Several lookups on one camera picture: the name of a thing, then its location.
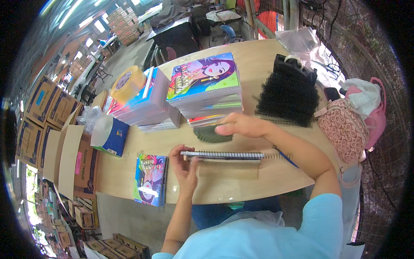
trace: light blue shirt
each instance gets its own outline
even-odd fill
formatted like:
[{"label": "light blue shirt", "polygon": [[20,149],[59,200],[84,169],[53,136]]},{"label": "light blue shirt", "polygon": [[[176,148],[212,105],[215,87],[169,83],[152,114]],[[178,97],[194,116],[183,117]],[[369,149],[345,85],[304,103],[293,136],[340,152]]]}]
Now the light blue shirt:
[{"label": "light blue shirt", "polygon": [[303,208],[299,230],[244,218],[198,231],[175,256],[156,253],[152,259],[339,258],[342,231],[341,198],[321,194]]}]

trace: concrete floor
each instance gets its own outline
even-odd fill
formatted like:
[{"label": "concrete floor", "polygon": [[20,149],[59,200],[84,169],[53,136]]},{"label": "concrete floor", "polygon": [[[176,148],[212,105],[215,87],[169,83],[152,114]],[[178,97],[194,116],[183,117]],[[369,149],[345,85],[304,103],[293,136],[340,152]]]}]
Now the concrete floor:
[{"label": "concrete floor", "polygon": [[[132,65],[142,68],[145,55],[151,46],[146,42],[148,32],[132,45],[122,46],[105,62],[108,74],[113,77],[100,79],[95,84],[96,93],[111,89],[118,76]],[[120,233],[132,240],[149,246],[151,255],[159,252],[165,237],[175,205],[167,204],[165,209],[144,205],[133,200],[122,199],[103,193],[97,193],[98,217],[102,238],[112,238],[113,233]],[[302,208],[306,203],[304,192],[296,191],[280,196],[280,205],[286,226],[299,228],[302,222]],[[191,233],[197,231],[191,224]]]},{"label": "concrete floor", "polygon": [[104,71],[112,76],[108,76],[102,82],[100,78],[95,83],[94,88],[96,94],[103,90],[110,90],[117,80],[117,78],[130,66],[137,65],[142,69],[146,54],[151,47],[153,40],[145,41],[149,32],[146,31],[141,37],[128,47],[121,45],[115,54],[108,60],[105,60],[103,65],[106,69]]}]

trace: stack of notebooks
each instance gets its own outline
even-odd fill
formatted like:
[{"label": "stack of notebooks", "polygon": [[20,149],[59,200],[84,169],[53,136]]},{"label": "stack of notebooks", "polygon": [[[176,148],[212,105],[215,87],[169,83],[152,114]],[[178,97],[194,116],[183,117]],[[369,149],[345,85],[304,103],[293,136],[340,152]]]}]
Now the stack of notebooks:
[{"label": "stack of notebooks", "polygon": [[144,74],[147,81],[138,95],[125,105],[112,100],[108,114],[128,125],[137,125],[143,132],[178,128],[180,111],[166,101],[168,78],[154,67]]},{"label": "stack of notebooks", "polygon": [[174,67],[167,102],[180,110],[191,127],[216,123],[242,112],[240,78],[231,53]]},{"label": "stack of notebooks", "polygon": [[136,202],[164,207],[168,157],[139,154],[132,196]]}]

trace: pink label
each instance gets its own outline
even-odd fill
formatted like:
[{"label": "pink label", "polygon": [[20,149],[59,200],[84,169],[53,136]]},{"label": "pink label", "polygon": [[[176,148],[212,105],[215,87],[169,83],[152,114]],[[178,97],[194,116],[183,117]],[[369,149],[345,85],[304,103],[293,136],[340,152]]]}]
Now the pink label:
[{"label": "pink label", "polygon": [[75,167],[75,174],[79,174],[80,172],[80,163],[82,161],[82,153],[78,152],[78,155],[76,157],[76,167]]}]

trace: pen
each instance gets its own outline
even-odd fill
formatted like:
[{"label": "pen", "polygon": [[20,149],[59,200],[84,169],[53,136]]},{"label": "pen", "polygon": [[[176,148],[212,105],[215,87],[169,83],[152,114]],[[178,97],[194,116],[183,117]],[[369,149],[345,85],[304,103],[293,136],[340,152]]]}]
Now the pen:
[{"label": "pen", "polygon": [[280,155],[282,155],[289,163],[294,165],[296,168],[299,168],[295,163],[292,162],[280,149],[277,148],[277,146],[273,145],[273,148],[276,149]]}]

